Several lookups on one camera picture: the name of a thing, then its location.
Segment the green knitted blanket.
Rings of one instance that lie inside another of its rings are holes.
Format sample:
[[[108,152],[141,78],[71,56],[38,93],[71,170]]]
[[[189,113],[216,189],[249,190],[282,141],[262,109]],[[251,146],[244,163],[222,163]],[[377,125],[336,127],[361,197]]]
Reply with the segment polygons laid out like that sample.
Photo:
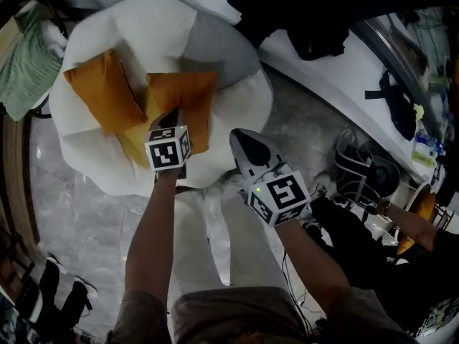
[[[16,20],[22,38],[0,70],[0,103],[12,120],[20,121],[53,85],[65,45],[44,38],[44,31],[61,32],[52,22],[42,21],[37,8],[32,7]]]

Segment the black waist bag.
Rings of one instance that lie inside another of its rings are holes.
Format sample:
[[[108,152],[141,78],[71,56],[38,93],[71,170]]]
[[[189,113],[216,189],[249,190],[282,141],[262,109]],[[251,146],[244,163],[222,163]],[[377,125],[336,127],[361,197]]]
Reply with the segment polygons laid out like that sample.
[[[389,108],[391,121],[399,134],[408,141],[415,136],[416,118],[414,104],[404,96],[399,85],[390,84],[390,72],[386,70],[379,80],[379,90],[365,91],[366,100],[384,99]]]

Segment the person's beige trousers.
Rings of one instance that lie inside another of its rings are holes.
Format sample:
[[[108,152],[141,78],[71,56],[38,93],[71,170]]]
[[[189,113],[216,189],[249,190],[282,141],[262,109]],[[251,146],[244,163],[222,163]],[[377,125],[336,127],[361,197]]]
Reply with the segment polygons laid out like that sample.
[[[230,176],[223,182],[217,198],[221,221],[229,232],[230,287],[286,290],[285,278],[265,228],[239,194],[241,185],[240,174]],[[207,240],[204,207],[199,191],[186,191],[176,196],[171,281],[181,294],[224,287]]]

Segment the person's left forearm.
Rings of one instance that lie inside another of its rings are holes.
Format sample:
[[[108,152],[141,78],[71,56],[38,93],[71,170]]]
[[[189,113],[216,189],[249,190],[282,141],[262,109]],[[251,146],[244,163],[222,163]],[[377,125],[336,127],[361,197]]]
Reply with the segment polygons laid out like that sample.
[[[125,289],[140,290],[167,302],[174,248],[174,200],[179,171],[160,173],[131,241]]]

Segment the yellow cushion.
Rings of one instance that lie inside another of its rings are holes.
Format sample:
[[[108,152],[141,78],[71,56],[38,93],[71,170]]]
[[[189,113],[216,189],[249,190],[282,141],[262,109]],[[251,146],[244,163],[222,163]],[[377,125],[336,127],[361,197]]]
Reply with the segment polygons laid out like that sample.
[[[149,87],[139,90],[136,93],[136,99],[147,117],[147,121],[123,133],[118,133],[117,137],[126,156],[142,168],[149,169],[150,163],[146,155],[144,137],[150,130],[152,122],[161,114],[161,111],[158,109]]]

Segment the person's right forearm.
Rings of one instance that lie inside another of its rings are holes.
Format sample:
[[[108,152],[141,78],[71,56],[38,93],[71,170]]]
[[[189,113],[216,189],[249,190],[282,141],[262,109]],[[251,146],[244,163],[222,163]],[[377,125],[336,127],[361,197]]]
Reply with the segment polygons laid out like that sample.
[[[312,240],[299,221],[280,224],[275,231],[305,288],[323,310],[329,310],[350,289],[344,271]]]

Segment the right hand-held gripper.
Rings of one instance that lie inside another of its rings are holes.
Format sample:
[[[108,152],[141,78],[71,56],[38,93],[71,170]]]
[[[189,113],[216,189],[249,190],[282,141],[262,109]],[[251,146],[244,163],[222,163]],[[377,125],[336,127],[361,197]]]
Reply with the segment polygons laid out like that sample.
[[[261,133],[235,128],[229,144],[243,178],[253,177],[257,167],[272,167],[249,182],[247,205],[260,220],[268,226],[279,226],[299,217],[311,197],[300,171],[281,162],[274,142]]]

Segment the wooden step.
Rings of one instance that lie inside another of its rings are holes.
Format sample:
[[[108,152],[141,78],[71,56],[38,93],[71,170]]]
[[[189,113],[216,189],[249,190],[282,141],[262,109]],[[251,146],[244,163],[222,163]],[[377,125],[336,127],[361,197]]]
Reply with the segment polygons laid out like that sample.
[[[0,217],[6,229],[22,238],[27,251],[40,241],[30,178],[32,121],[0,118]]]

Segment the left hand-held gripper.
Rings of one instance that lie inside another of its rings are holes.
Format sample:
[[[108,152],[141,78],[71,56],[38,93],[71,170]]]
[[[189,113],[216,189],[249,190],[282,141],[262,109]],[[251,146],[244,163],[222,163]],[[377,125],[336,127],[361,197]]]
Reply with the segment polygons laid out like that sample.
[[[178,179],[186,179],[186,162],[191,155],[189,131],[181,125],[181,110],[159,115],[145,134],[145,148],[150,167],[155,172],[179,169]]]

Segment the person's brown t-shirt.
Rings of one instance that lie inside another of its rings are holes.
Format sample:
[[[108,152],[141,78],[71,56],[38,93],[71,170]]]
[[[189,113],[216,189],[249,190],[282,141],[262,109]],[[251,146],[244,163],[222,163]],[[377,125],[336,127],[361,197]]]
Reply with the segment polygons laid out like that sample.
[[[326,315],[331,344],[418,344],[384,311],[374,291],[352,287]],[[153,295],[129,290],[105,344],[306,344],[306,329],[279,287],[193,292],[170,312]]]

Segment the black jacket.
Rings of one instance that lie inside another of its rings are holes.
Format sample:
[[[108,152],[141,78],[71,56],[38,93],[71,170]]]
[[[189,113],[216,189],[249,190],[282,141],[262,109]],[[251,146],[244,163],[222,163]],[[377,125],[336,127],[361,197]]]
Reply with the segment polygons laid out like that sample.
[[[235,28],[256,48],[286,31],[298,56],[312,61],[344,53],[349,35],[344,0],[227,0],[240,13]]]

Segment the white round lounge chair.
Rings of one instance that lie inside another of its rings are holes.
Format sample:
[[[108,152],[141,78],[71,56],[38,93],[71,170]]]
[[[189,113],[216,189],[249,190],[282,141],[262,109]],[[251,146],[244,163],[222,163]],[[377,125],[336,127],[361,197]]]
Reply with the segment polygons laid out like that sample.
[[[209,147],[192,156],[181,184],[204,188],[234,168],[230,132],[260,132],[273,91],[255,48],[227,21],[180,0],[124,0],[82,20],[68,39],[62,69],[114,49],[136,92],[148,73],[215,70]],[[87,105],[58,75],[49,108],[65,162],[111,196],[149,196],[154,174],[131,160],[114,135],[105,135]]]

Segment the green packet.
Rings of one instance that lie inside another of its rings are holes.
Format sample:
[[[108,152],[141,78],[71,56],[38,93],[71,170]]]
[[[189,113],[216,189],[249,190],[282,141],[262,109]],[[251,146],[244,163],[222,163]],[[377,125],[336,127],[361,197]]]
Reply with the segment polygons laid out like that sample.
[[[412,152],[412,160],[416,163],[419,163],[425,167],[428,167],[428,168],[434,168],[435,165],[436,165],[436,161],[434,158],[432,158],[431,156],[429,155],[425,155],[423,153],[420,153],[419,151],[417,150],[414,150]]]

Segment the blue packets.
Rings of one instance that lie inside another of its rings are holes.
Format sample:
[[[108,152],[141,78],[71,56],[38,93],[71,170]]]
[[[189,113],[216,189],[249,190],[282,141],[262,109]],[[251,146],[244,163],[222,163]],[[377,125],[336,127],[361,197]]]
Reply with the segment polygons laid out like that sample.
[[[435,150],[437,154],[442,155],[444,153],[444,147],[442,142],[435,137],[432,137],[425,133],[417,133],[415,136],[415,140],[417,143],[422,143],[427,147]]]

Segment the white fluffy towel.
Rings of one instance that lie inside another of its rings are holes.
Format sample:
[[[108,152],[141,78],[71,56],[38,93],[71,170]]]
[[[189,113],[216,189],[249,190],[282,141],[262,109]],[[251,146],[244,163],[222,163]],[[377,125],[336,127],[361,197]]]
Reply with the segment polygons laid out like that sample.
[[[51,21],[42,21],[40,26],[45,46],[58,57],[64,57],[67,39],[63,33]]]

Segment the white long bench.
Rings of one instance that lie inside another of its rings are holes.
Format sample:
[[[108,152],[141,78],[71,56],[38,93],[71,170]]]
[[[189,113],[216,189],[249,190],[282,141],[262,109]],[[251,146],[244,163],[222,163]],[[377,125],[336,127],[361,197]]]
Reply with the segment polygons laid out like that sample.
[[[240,15],[227,0],[187,0],[235,23]],[[383,100],[366,100],[367,90],[379,89],[383,64],[355,34],[346,39],[344,53],[303,61],[290,43],[286,32],[277,31],[261,45],[261,60],[302,84],[356,123],[420,183],[430,181],[432,167],[412,160],[415,146],[405,140],[391,121],[389,108]]]

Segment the black backpack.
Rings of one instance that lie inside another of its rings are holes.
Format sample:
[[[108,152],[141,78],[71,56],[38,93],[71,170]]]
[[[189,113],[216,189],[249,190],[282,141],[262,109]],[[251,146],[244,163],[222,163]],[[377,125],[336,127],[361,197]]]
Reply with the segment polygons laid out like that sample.
[[[372,204],[391,196],[398,188],[400,172],[393,162],[351,145],[335,150],[339,194],[360,204]]]

